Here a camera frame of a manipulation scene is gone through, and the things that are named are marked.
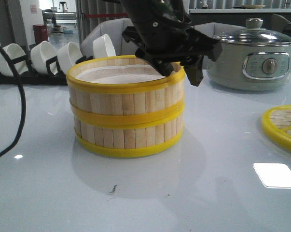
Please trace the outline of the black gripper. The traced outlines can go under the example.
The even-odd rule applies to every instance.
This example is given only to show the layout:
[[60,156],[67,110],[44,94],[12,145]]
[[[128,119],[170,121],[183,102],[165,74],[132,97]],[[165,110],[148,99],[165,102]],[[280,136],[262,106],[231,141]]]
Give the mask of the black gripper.
[[222,52],[221,42],[195,30],[187,14],[169,18],[150,14],[128,17],[133,26],[127,27],[122,37],[135,44],[136,57],[150,63],[162,76],[170,76],[174,71],[172,62],[182,62],[190,84],[199,86],[204,56],[216,61]]

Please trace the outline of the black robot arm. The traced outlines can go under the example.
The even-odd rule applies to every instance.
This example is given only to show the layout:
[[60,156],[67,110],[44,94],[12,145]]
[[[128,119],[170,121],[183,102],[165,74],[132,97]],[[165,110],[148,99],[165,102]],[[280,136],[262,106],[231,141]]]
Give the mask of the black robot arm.
[[192,27],[181,0],[118,0],[133,25],[122,32],[126,42],[137,46],[136,57],[146,61],[161,75],[173,72],[179,62],[193,86],[203,79],[204,57],[216,61],[221,42]]

